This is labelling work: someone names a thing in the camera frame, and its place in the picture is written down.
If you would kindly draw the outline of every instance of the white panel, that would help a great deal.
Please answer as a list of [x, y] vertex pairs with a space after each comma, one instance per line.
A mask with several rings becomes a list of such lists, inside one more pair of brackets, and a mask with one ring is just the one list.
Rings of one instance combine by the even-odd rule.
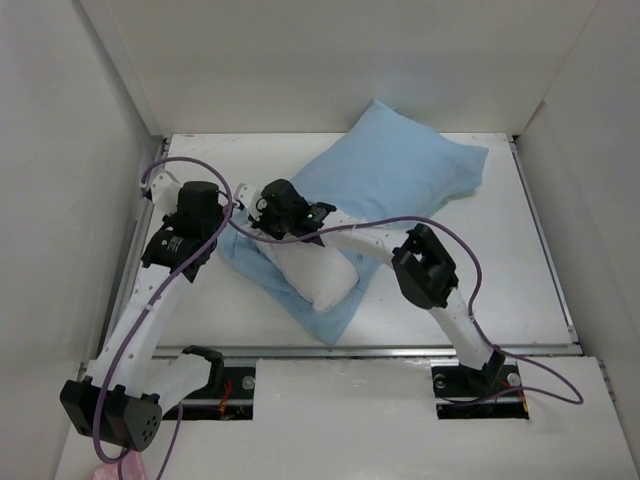
[[640, 465], [640, 3], [603, 0], [518, 146], [576, 328]]
[[597, 0], [105, 0], [166, 135], [346, 131], [372, 98], [520, 133]]
[[[452, 201], [435, 219], [468, 240], [484, 267], [477, 301], [479, 321], [501, 344], [570, 342], [563, 313], [507, 138], [503, 134], [449, 134], [464, 144], [490, 149], [477, 193]], [[290, 178], [340, 134], [177, 135], [171, 155], [191, 155], [218, 168], [232, 189]], [[212, 179], [202, 168], [171, 164], [181, 181]], [[149, 237], [160, 226], [155, 212]], [[468, 298], [475, 270], [453, 241], [440, 235], [458, 264]], [[233, 271], [218, 255], [203, 267], [195, 288], [178, 305], [161, 345], [319, 345], [262, 288]], [[381, 268], [338, 342], [342, 346], [448, 345], [435, 320], [407, 302], [393, 271]]]
[[[580, 407], [528, 395], [531, 419], [437, 420], [424, 361], [258, 364], [254, 420], [185, 422], [167, 478], [229, 480], [637, 480], [594, 359], [547, 361]], [[525, 384], [565, 393], [523, 365]], [[158, 471], [174, 422], [144, 457]], [[91, 441], [71, 431], [56, 480], [89, 478]]]
[[52, 474], [58, 394], [104, 318], [142, 143], [71, 2], [0, 0], [3, 479]]

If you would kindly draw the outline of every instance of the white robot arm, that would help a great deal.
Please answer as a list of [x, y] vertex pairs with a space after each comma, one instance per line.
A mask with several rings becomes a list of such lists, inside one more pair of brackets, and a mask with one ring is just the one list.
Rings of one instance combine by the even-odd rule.
[[460, 365], [478, 372], [481, 384], [493, 381], [504, 358], [475, 328], [457, 288], [455, 263], [430, 228], [418, 224], [409, 232], [367, 227], [322, 233], [366, 221], [332, 205], [307, 202], [286, 180], [276, 180], [261, 190], [240, 185], [235, 199], [249, 213], [252, 227], [273, 238], [302, 237], [320, 230], [311, 241], [326, 248], [350, 249], [391, 267], [405, 298], [428, 309], [438, 322], [456, 350]]
[[143, 313], [146, 318], [116, 362], [107, 386], [99, 432], [102, 441], [143, 451], [155, 437], [164, 413], [195, 390], [219, 387], [224, 369], [222, 355], [206, 347], [188, 347], [164, 370], [153, 375], [148, 371], [167, 322], [215, 244], [173, 279], [155, 302], [152, 298], [170, 273], [220, 226], [223, 207], [218, 194], [217, 185], [209, 182], [180, 185], [166, 174], [153, 180], [151, 198], [165, 213], [163, 226], [142, 255], [133, 293], [109, 341], [84, 379], [67, 381], [60, 393], [62, 405], [80, 434], [93, 435], [98, 392], [119, 348]]

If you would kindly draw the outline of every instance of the white table surface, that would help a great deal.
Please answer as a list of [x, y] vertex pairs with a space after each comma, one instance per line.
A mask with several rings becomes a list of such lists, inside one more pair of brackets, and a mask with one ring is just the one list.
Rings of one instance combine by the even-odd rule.
[[[637, 480], [593, 358], [545, 363], [585, 398], [574, 406], [527, 394], [530, 420], [438, 420], [424, 360], [258, 363], [252, 421], [183, 422], [166, 480]], [[521, 364], [525, 385], [569, 395]], [[175, 422], [143, 454], [160, 468]], [[71, 429], [56, 480], [87, 480], [99, 465]]]
[[[341, 134], [175, 135], [170, 155], [187, 155], [215, 166], [229, 181], [266, 185], [290, 178]], [[455, 200], [434, 219], [461, 235], [483, 266], [477, 318], [495, 342], [505, 345], [570, 342], [562, 308], [504, 134], [447, 134], [489, 148], [484, 183], [475, 195]], [[170, 164], [180, 181], [213, 180], [201, 167]], [[147, 238], [160, 226], [154, 212]], [[475, 281], [471, 261], [440, 235], [456, 260], [460, 288], [468, 298]], [[160, 346], [320, 346], [264, 290], [214, 254], [195, 288], [177, 307]], [[448, 346], [436, 322], [402, 297], [391, 269], [380, 268], [339, 346]]]

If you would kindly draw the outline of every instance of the cable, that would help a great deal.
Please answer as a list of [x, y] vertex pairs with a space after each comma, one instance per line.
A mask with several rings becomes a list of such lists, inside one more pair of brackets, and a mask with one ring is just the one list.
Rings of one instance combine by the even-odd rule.
[[[159, 161], [151, 164], [144, 171], [144, 173], [142, 174], [142, 185], [146, 185], [147, 184], [147, 182], [149, 180], [149, 176], [150, 176], [151, 171], [153, 169], [155, 169], [156, 167], [158, 167], [160, 165], [164, 165], [165, 163], [170, 163], [170, 162], [193, 163], [195, 165], [200, 165], [201, 167], [209, 170], [209, 172], [211, 172], [220, 181], [220, 183], [222, 184], [222, 187], [224, 188], [225, 193], [228, 196], [227, 198], [232, 198], [233, 194], [231, 192], [231, 187], [229, 187], [229, 184], [227, 183], [227, 181], [224, 179], [224, 177], [215, 168], [213, 168], [211, 165], [203, 162], [202, 160], [198, 160], [198, 159], [190, 158], [190, 157], [170, 157], [170, 158], [165, 158], [163, 160], [159, 160]], [[149, 299], [148, 306], [153, 305], [158, 300], [158, 298], [160, 298], [160, 296], [162, 295], [162, 292], [164, 292], [164, 290], [169, 286], [169, 284], [176, 277], [178, 277], [189, 265], [191, 265], [191, 263], [193, 263], [195, 260], [198, 259], [198, 257], [200, 257], [204, 252], [206, 252], [211, 247], [211, 245], [213, 245], [213, 243], [216, 241], [216, 239], [218, 238], [220, 233], [222, 233], [222, 230], [224, 229], [226, 224], [231, 219], [232, 211], [233, 211], [232, 207], [227, 207], [227, 208], [224, 209], [224, 217], [222, 219], [222, 222], [220, 223], [220, 226], [218, 227], [218, 229], [213, 233], [213, 235], [211, 235], [211, 238], [209, 238], [209, 240], [207, 240], [204, 243], [204, 245], [202, 245], [202, 247], [200, 247], [193, 255], [191, 255], [187, 260], [185, 260], [181, 265], [179, 265], [160, 284], [158, 289], [154, 292], [154, 294]], [[136, 334], [136, 332], [138, 331], [138, 329], [142, 325], [142, 322], [144, 322], [144, 320], [147, 318], [148, 314], [149, 314], [149, 309], [145, 308], [140, 313], [140, 315], [138, 316], [138, 319], [135, 321], [135, 323], [131, 327], [131, 330], [129, 330], [129, 333], [127, 333], [126, 337], [124, 338], [124, 340], [122, 341], [122, 343], [118, 347], [118, 350], [117, 350], [115, 356], [113, 357], [113, 361], [111, 362], [111, 365], [109, 366], [109, 369], [107, 370], [107, 373], [106, 373], [105, 378], [104, 378], [104, 382], [103, 382], [102, 386], [100, 387], [100, 392], [98, 393], [98, 400], [96, 402], [96, 410], [95, 410], [94, 415], [93, 415], [93, 423], [92, 423], [93, 435], [92, 435], [92, 437], [93, 437], [93, 448], [94, 448], [94, 450], [96, 452], [96, 455], [98, 456], [100, 461], [102, 461], [103, 463], [108, 463], [108, 464], [118, 463], [129, 453], [129, 449], [124, 449], [120, 453], [120, 455], [118, 455], [117, 457], [115, 457], [115, 458], [109, 457], [104, 452], [104, 450], [102, 449], [102, 445], [100, 444], [100, 424], [101, 424], [101, 420], [102, 420], [102, 411], [104, 410], [104, 402], [105, 402], [105, 398], [107, 396], [107, 389], [109, 388], [109, 384], [111, 383], [111, 380], [113, 379], [113, 375], [115, 374], [115, 371], [116, 371], [116, 369], [118, 367], [118, 362], [120, 362], [120, 359], [124, 355], [124, 352], [126, 351], [127, 346], [131, 342], [131, 339], [134, 337], [134, 335]]]
[[457, 406], [469, 407], [469, 406], [472, 406], [472, 405], [479, 405], [479, 404], [486, 403], [486, 402], [491, 401], [491, 400], [495, 400], [495, 399], [497, 399], [497, 398], [499, 398], [499, 397], [501, 397], [503, 395], [508, 395], [510, 393], [524, 392], [524, 391], [540, 393], [542, 395], [546, 395], [546, 396], [555, 398], [557, 400], [561, 400], [563, 402], [571, 403], [573, 405], [582, 405], [584, 403], [584, 397], [578, 391], [578, 389], [566, 377], [564, 377], [559, 372], [555, 371], [554, 369], [552, 369], [552, 368], [550, 368], [550, 367], [548, 367], [548, 366], [546, 366], [546, 365], [544, 365], [544, 364], [542, 364], [540, 362], [537, 362], [537, 361], [532, 360], [532, 359], [530, 359], [528, 357], [525, 357], [523, 355], [518, 355], [518, 354], [515, 354], [515, 353], [507, 352], [506, 350], [503, 350], [498, 345], [495, 345], [493, 342], [491, 342], [491, 340], [489, 340], [487, 335], [482, 330], [482, 327], [480, 327], [480, 324], [478, 323], [478, 321], [477, 321], [477, 319], [476, 319], [476, 317], [475, 317], [475, 315], [473, 313], [473, 304], [474, 304], [474, 302], [476, 300], [476, 297], [478, 296], [478, 293], [480, 292], [480, 287], [482, 286], [482, 266], [480, 265], [480, 261], [478, 260], [478, 257], [476, 256], [474, 251], [471, 249], [471, 247], [462, 238], [460, 238], [458, 236], [458, 234], [456, 234], [449, 227], [446, 227], [446, 226], [442, 225], [441, 223], [436, 222], [435, 220], [431, 220], [429, 218], [419, 217], [419, 216], [415, 216], [415, 215], [409, 215], [409, 216], [388, 218], [386, 220], [378, 220], [378, 221], [375, 221], [375, 222], [340, 225], [340, 226], [337, 226], [337, 227], [326, 228], [324, 230], [318, 230], [317, 232], [309, 233], [307, 235], [302, 235], [300, 237], [276, 240], [276, 239], [273, 239], [273, 238], [263, 238], [261, 236], [258, 236], [256, 234], [254, 234], [253, 232], [249, 232], [249, 231], [243, 229], [242, 227], [237, 225], [233, 220], [229, 221], [230, 225], [233, 228], [235, 228], [238, 232], [242, 233], [246, 237], [248, 237], [248, 238], [250, 238], [252, 240], [258, 241], [258, 242], [272, 243], [272, 244], [296, 243], [296, 242], [301, 242], [301, 241], [304, 241], [304, 240], [308, 240], [310, 238], [313, 238], [313, 237], [316, 237], [316, 236], [319, 236], [319, 235], [324, 235], [324, 234], [327, 234], [327, 233], [339, 232], [339, 231], [342, 231], [342, 230], [350, 230], [352, 228], [379, 227], [381, 225], [387, 225], [389, 223], [396, 223], [396, 222], [420, 222], [420, 223], [426, 223], [427, 225], [431, 225], [431, 226], [443, 231], [444, 233], [449, 235], [451, 238], [453, 238], [458, 243], [458, 245], [460, 245], [462, 247], [462, 249], [465, 252], [467, 252], [467, 254], [471, 258], [471, 261], [473, 262], [473, 265], [474, 265], [474, 267], [476, 269], [476, 284], [475, 284], [475, 286], [473, 288], [473, 292], [471, 293], [471, 297], [469, 297], [469, 303], [467, 305], [467, 308], [468, 308], [469, 317], [471, 318], [471, 321], [473, 322], [474, 327], [478, 331], [478, 334], [480, 335], [480, 338], [482, 339], [482, 341], [484, 343], [486, 343], [489, 347], [491, 347], [494, 351], [496, 351], [498, 353], [501, 353], [505, 357], [510, 357], [510, 358], [515, 359], [515, 360], [520, 360], [522, 362], [529, 363], [531, 365], [534, 365], [534, 366], [536, 366], [538, 368], [541, 368], [542, 370], [545, 370], [546, 372], [552, 374], [557, 379], [559, 379], [562, 383], [564, 383], [567, 387], [569, 387], [569, 389], [577, 397], [577, 399], [573, 399], [573, 398], [563, 397], [562, 395], [558, 395], [556, 393], [549, 392], [547, 390], [543, 390], [543, 389], [540, 389], [540, 388], [537, 388], [537, 387], [520, 386], [520, 387], [508, 388], [508, 389], [502, 390], [502, 391], [500, 391], [498, 393], [495, 393], [493, 395], [489, 395], [489, 396], [483, 397], [483, 398], [477, 398], [477, 399], [469, 401], [469, 402], [457, 402], [456, 403]]
[[[169, 458], [171, 458], [171, 453], [173, 452], [173, 447], [176, 444], [176, 439], [178, 438], [178, 432], [180, 431], [180, 423], [182, 422], [182, 416], [184, 415], [184, 407], [181, 403], [178, 404], [178, 418], [176, 418], [176, 428], [173, 430], [173, 435], [171, 436], [171, 442], [169, 442], [169, 448], [167, 448], [167, 454], [164, 456], [164, 460], [162, 461], [162, 466], [160, 467], [160, 471], [158, 472], [158, 476], [156, 480], [161, 480], [164, 475], [164, 471], [167, 468], [167, 464], [169, 463]], [[125, 480], [124, 475], [122, 474], [122, 462], [124, 458], [118, 462], [118, 480]]]

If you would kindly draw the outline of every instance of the screw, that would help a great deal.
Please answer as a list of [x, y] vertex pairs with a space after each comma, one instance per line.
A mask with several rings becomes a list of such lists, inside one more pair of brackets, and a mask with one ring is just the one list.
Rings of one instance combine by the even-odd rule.
[[242, 388], [245, 390], [253, 390], [256, 386], [256, 379], [251, 375], [247, 375], [242, 379]]
[[518, 375], [517, 373], [510, 373], [509, 375], [507, 375], [507, 383], [509, 383], [509, 385], [511, 385], [512, 387], [519, 387], [520, 385], [522, 385], [522, 380], [520, 379], [520, 375]]
[[445, 382], [445, 376], [441, 373], [438, 373], [435, 377], [433, 377], [433, 384], [436, 386], [438, 390], [442, 390], [447, 386]]

